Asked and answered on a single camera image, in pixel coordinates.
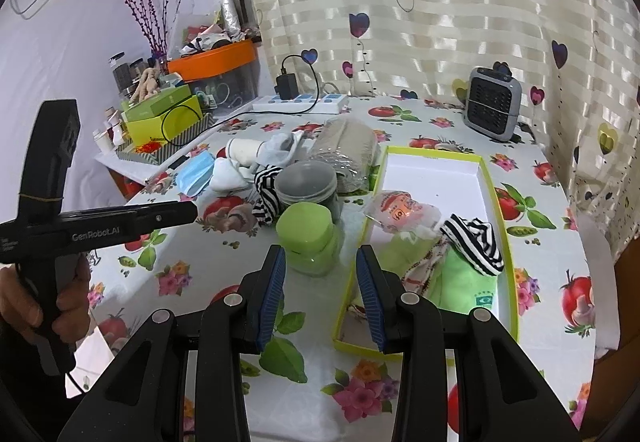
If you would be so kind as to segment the person's left hand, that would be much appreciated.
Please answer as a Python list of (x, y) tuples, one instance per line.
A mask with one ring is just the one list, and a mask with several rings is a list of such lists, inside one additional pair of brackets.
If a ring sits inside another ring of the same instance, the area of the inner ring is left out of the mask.
[[(76, 344), (90, 329), (89, 315), (90, 269), (85, 254), (76, 265), (74, 279), (58, 294), (56, 306), (61, 315), (53, 322), (52, 330), (66, 344)], [(18, 278), (14, 265), (1, 266), (1, 330), (12, 327), (33, 344), (35, 329), (43, 320), (37, 301), (29, 295)]]

